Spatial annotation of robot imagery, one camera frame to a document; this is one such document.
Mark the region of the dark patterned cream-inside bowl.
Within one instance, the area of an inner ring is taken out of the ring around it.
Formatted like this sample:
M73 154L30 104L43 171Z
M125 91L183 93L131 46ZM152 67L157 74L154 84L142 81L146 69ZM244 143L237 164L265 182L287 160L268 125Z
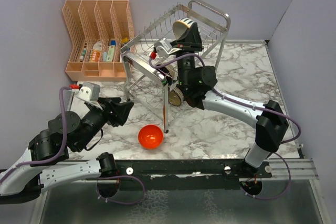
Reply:
M168 103L173 106L181 106L184 101L184 95L182 91L175 87L168 92Z

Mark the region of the red bowl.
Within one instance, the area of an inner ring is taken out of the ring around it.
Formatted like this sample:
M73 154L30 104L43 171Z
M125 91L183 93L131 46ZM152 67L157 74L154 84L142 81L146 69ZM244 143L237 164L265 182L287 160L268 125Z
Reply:
M157 125L146 125L138 133L140 145L147 149L159 147L164 139L163 131Z

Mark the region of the beige speckled bowl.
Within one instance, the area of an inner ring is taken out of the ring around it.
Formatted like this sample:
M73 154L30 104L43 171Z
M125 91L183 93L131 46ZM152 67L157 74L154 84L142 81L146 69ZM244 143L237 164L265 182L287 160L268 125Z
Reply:
M172 25L172 31L176 39L179 39L195 23L192 19L182 18L176 20Z

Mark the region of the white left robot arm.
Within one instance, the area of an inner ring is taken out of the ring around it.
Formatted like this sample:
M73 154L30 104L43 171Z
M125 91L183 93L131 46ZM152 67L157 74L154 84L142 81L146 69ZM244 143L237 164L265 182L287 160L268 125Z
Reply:
M84 102L89 109L84 117L65 109L64 91ZM119 176L108 152L80 165L55 167L69 158L69 152L89 151L87 145L106 124L118 127L126 123L134 103L122 102L120 97L101 98L99 93L100 86L90 82L60 88L61 113L29 142L17 162L1 171L1 204L29 202L53 187L81 179Z

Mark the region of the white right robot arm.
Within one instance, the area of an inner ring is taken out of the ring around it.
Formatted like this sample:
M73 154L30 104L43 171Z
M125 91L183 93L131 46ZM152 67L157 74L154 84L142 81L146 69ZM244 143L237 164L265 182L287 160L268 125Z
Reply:
M246 177L254 177L259 173L263 161L275 153L283 141L289 127L287 116L275 101L262 104L216 90L216 68L204 63L200 67L195 64L195 59L200 58L199 52L204 48L198 24L183 18L173 23L172 30L175 40L157 41L150 60L156 56L175 55L163 66L177 63L178 86L189 106L228 115L255 129L255 142L241 164L242 173Z

